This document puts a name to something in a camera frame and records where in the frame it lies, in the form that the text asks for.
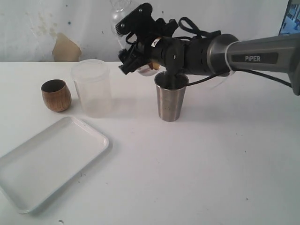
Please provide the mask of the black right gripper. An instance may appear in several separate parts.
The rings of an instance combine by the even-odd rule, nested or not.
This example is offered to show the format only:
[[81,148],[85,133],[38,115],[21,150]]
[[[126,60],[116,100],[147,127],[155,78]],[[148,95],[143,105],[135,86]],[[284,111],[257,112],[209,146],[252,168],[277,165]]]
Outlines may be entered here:
[[[130,50],[119,51],[119,69],[127,75],[145,64],[156,62],[174,74],[210,75],[206,54],[211,33],[200,30],[189,18],[165,22],[151,16],[153,7],[143,3],[115,25],[117,35],[135,34]],[[161,37],[155,47],[152,42]]]

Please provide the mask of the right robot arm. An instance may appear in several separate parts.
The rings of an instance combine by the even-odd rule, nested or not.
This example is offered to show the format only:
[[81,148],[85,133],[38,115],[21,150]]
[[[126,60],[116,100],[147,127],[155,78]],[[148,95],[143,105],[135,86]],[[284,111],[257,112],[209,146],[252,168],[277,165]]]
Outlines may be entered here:
[[298,33],[239,41],[217,30],[200,30],[189,18],[165,22],[151,16],[152,5],[143,3],[115,24],[129,49],[119,52],[124,74],[157,63],[174,79],[179,75],[203,75],[205,80],[244,71],[264,76],[266,71],[286,73],[295,95],[300,93],[300,36]]

